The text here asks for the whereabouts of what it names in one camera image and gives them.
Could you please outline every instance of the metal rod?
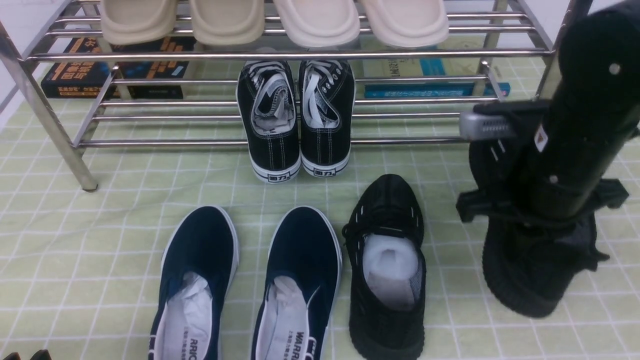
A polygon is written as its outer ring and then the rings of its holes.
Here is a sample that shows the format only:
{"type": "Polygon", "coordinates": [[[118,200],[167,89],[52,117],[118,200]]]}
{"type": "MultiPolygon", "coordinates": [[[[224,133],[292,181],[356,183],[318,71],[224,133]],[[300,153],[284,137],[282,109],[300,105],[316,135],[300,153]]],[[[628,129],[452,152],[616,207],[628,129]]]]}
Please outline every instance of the metal rod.
{"type": "MultiPolygon", "coordinates": [[[[80,10],[80,5],[70,4],[70,0],[64,0],[60,4],[60,6],[56,9],[56,11],[51,15],[51,17],[45,22],[44,26],[38,34],[33,38],[31,43],[27,45],[26,49],[22,53],[21,59],[26,59],[34,53],[48,53],[51,50],[51,47],[56,42],[54,38],[46,38],[45,35],[48,31],[63,29],[63,24],[57,24],[56,19],[59,16],[73,16],[80,10]]],[[[33,71],[38,66],[37,63],[28,63],[26,64],[26,68],[28,73],[33,73],[33,71]]]]}
{"type": "Polygon", "coordinates": [[[497,58],[523,56],[550,56],[553,52],[544,49],[436,49],[414,51],[331,51],[305,53],[74,53],[34,54],[27,61],[188,61],[188,60],[325,60],[325,59],[403,59],[403,58],[497,58]]]}
{"type": "Polygon", "coordinates": [[[498,79],[495,78],[493,69],[491,69],[491,66],[489,66],[489,64],[486,61],[483,61],[481,64],[484,67],[483,73],[489,79],[489,85],[491,85],[491,88],[493,89],[495,96],[498,98],[498,101],[500,102],[505,101],[506,98],[504,97],[504,94],[502,94],[502,89],[500,89],[500,83],[498,83],[498,79]]]}
{"type": "Polygon", "coordinates": [[[36,118],[42,124],[51,142],[56,146],[62,158],[65,160],[71,173],[73,173],[86,191],[95,191],[98,182],[82,160],[78,149],[74,148],[65,128],[51,108],[38,82],[31,74],[31,67],[20,59],[20,52],[11,41],[9,34],[0,22],[0,62],[4,64],[9,75],[13,78],[18,89],[24,95],[25,100],[31,106],[36,118]]]}
{"type": "MultiPolygon", "coordinates": [[[[533,25],[460,25],[449,26],[450,33],[527,33],[536,31],[533,25]]],[[[371,34],[371,28],[360,28],[360,34],[371,34]]],[[[265,29],[262,34],[264,36],[284,36],[287,34],[285,29],[265,29]]],[[[79,38],[79,37],[102,37],[100,29],[56,29],[45,34],[54,38],[79,38]]],[[[192,29],[174,29],[167,34],[171,37],[192,37],[192,29]]]]}
{"type": "MultiPolygon", "coordinates": [[[[366,78],[356,79],[359,84],[379,83],[427,83],[433,81],[476,81],[487,80],[485,75],[469,76],[417,76],[412,78],[366,78]]],[[[167,86],[167,85],[236,85],[236,79],[114,79],[114,85],[127,86],[167,86]]]]}
{"type": "Polygon", "coordinates": [[[560,30],[556,36],[556,42],[554,44],[554,57],[551,59],[542,74],[542,79],[538,85],[536,91],[537,99],[551,99],[556,92],[556,88],[562,80],[562,74],[560,73],[560,67],[558,66],[558,49],[562,44],[562,39],[569,26],[571,26],[577,20],[587,16],[593,0],[570,0],[567,7],[567,11],[564,14],[560,30]]]}
{"type": "Polygon", "coordinates": [[[521,24],[531,24],[536,29],[536,31],[532,31],[529,33],[529,38],[533,43],[533,46],[544,48],[547,50],[553,49],[554,42],[551,41],[551,38],[547,35],[545,28],[540,24],[538,18],[533,13],[533,10],[529,8],[526,0],[509,0],[509,6],[511,9],[517,12],[524,12],[527,14],[526,19],[520,19],[521,24]]]}
{"type": "MultiPolygon", "coordinates": [[[[100,15],[100,13],[98,12],[98,4],[89,4],[89,3],[85,3],[82,4],[82,10],[86,15],[92,16],[92,17],[98,17],[100,15]]],[[[100,33],[102,33],[102,30],[100,29],[100,23],[95,23],[91,25],[92,30],[91,31],[98,31],[100,33]]],[[[109,42],[107,40],[105,40],[102,36],[99,36],[96,38],[96,41],[98,43],[98,46],[100,47],[100,51],[102,53],[112,53],[113,50],[111,48],[111,44],[109,44],[109,42]]],[[[117,66],[117,63],[110,61],[107,63],[107,66],[109,67],[109,69],[113,69],[113,71],[115,72],[114,75],[116,78],[124,78],[124,75],[122,74],[122,71],[120,70],[120,67],[117,66]]],[[[118,89],[118,93],[120,94],[120,98],[121,99],[125,99],[125,100],[131,100],[131,93],[129,92],[129,88],[126,87],[125,85],[116,85],[116,88],[118,89]]]]}
{"type": "MultiPolygon", "coordinates": [[[[357,106],[376,105],[416,105],[416,104],[471,104],[477,102],[496,101],[495,96],[463,96],[463,97],[428,97],[428,98],[402,98],[402,99],[357,99],[357,106]]],[[[210,100],[111,100],[101,104],[105,108],[157,108],[157,107],[236,107],[236,101],[210,101],[210,100]]]]}
{"type": "MultiPolygon", "coordinates": [[[[493,10],[495,12],[505,12],[508,7],[508,0],[493,0],[493,10]]],[[[492,19],[490,21],[491,25],[497,26],[502,25],[504,19],[492,19]]],[[[500,33],[487,33],[484,37],[483,49],[495,49],[498,47],[498,41],[500,40],[500,33]]],[[[480,62],[478,63],[476,73],[482,74],[483,67],[487,66],[491,67],[493,58],[490,56],[483,56],[480,58],[480,62]]],[[[473,96],[482,96],[484,95],[484,90],[486,89],[486,83],[484,81],[476,81],[474,84],[474,89],[471,92],[473,96]]]]}
{"type": "MultiPolygon", "coordinates": [[[[458,111],[442,111],[433,113],[355,113],[351,116],[353,120],[382,120],[382,119],[457,119],[460,116],[458,111]]],[[[96,115],[93,119],[97,122],[239,122],[240,115],[96,115]]]]}
{"type": "MultiPolygon", "coordinates": [[[[422,145],[443,143],[467,143],[460,136],[434,136],[411,138],[355,138],[352,145],[422,145]]],[[[88,140],[81,147],[239,147],[247,146],[246,140],[88,140]]]]}
{"type": "Polygon", "coordinates": [[[75,148],[78,148],[78,145],[81,142],[91,140],[91,138],[93,137],[93,134],[95,133],[95,130],[98,127],[98,123],[99,123],[99,121],[95,119],[97,116],[100,116],[104,113],[104,108],[100,106],[100,104],[103,102],[104,97],[107,95],[107,92],[109,91],[109,88],[110,88],[109,84],[111,84],[111,81],[116,76],[117,71],[118,69],[116,65],[114,69],[111,71],[111,73],[109,74],[109,76],[107,77],[107,80],[105,80],[104,85],[102,86],[100,93],[98,93],[98,96],[93,101],[93,104],[89,109],[89,112],[84,117],[84,120],[82,121],[82,124],[80,125],[80,129],[78,130],[78,133],[76,134],[76,138],[74,139],[74,142],[73,142],[73,145],[75,148]]]}
{"type": "MultiPolygon", "coordinates": [[[[497,17],[503,19],[526,19],[527,14],[524,12],[474,12],[474,13],[449,13],[447,18],[449,20],[490,20],[497,17]]],[[[366,15],[359,15],[358,18],[361,22],[368,21],[366,15]]],[[[265,22],[281,22],[280,16],[267,15],[264,17],[265,22]]],[[[175,19],[176,22],[191,22],[191,16],[178,15],[175,19]]],[[[61,24],[94,24],[100,22],[100,17],[97,16],[71,16],[60,17],[55,23],[61,24]]]]}

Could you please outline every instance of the navy slip-on shoe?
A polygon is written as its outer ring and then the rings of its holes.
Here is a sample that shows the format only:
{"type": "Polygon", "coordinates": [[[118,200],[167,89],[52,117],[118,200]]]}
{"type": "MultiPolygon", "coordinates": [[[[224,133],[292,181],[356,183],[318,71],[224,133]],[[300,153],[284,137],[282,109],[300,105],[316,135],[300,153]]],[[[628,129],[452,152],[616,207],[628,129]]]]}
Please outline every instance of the navy slip-on shoe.
{"type": "Polygon", "coordinates": [[[271,240],[252,360],[320,359],[341,272],[326,216],[307,206],[290,210],[271,240]]]}
{"type": "Polygon", "coordinates": [[[164,251],[148,360],[220,360],[220,316],[239,262],[229,215],[204,206],[187,215],[164,251]]]}

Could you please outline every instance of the slipper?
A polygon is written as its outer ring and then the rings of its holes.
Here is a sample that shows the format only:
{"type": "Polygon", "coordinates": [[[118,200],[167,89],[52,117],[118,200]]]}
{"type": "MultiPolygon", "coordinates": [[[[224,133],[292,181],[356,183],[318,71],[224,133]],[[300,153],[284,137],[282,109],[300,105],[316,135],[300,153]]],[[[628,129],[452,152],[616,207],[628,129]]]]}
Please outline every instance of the slipper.
{"type": "Polygon", "coordinates": [[[189,0],[193,36],[207,45],[240,45],[264,32],[264,0],[189,0]]]}
{"type": "Polygon", "coordinates": [[[359,0],[381,42],[394,47],[439,44],[449,36],[443,0],[359,0]]]}
{"type": "Polygon", "coordinates": [[[346,44],[360,34],[353,0],[273,0],[287,36],[302,47],[346,44]]]}
{"type": "Polygon", "coordinates": [[[131,45],[158,40],[171,33],[177,0],[102,0],[100,23],[105,40],[131,45]]]}

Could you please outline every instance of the white wall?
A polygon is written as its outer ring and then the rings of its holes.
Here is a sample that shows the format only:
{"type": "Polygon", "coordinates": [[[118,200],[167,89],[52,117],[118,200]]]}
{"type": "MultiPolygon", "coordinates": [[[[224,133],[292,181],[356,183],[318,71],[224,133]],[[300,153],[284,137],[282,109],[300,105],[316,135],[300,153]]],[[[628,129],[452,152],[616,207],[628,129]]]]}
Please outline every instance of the white wall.
{"type": "MultiPolygon", "coordinates": [[[[594,0],[591,11],[605,8],[619,1],[621,0],[594,0]]],[[[527,0],[527,4],[543,29],[547,32],[551,41],[555,41],[567,6],[569,5],[569,0],[527,0]]],[[[493,2],[478,0],[446,1],[445,5],[449,12],[487,12],[491,11],[493,2]]],[[[511,23],[518,24],[517,21],[506,22],[506,24],[511,23]]],[[[532,46],[532,44],[526,34],[501,34],[498,46],[526,47],[532,46]]]]}
{"type": "MultiPolygon", "coordinates": [[[[0,21],[20,52],[36,37],[61,2],[62,0],[0,0],[0,21]]],[[[0,105],[14,86],[13,79],[0,63],[0,105]]]]}

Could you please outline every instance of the white shoelace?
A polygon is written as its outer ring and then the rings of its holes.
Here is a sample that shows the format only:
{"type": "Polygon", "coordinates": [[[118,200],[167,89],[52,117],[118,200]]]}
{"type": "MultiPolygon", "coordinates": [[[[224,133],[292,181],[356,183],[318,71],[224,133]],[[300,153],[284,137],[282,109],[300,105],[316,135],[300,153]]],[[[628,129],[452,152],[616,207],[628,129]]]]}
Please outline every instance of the white shoelace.
{"type": "Polygon", "coordinates": [[[256,88],[260,89],[256,96],[257,102],[259,102],[264,97],[264,93],[269,88],[268,86],[262,86],[264,78],[261,75],[265,71],[270,70],[275,70],[281,73],[282,76],[286,79],[284,66],[282,66],[282,64],[277,61],[258,61],[249,67],[249,76],[251,77],[251,81],[253,81],[253,84],[256,88]]]}
{"type": "Polygon", "coordinates": [[[322,87],[323,92],[327,92],[334,85],[334,80],[338,78],[337,75],[331,74],[329,69],[331,66],[337,65],[336,72],[340,74],[342,71],[342,65],[335,60],[312,60],[307,63],[307,84],[302,93],[302,115],[303,118],[309,120],[309,126],[316,129],[335,129],[338,126],[337,121],[328,121],[323,123],[320,111],[318,111],[316,103],[316,90],[318,89],[318,83],[322,76],[327,78],[327,83],[322,87]]]}

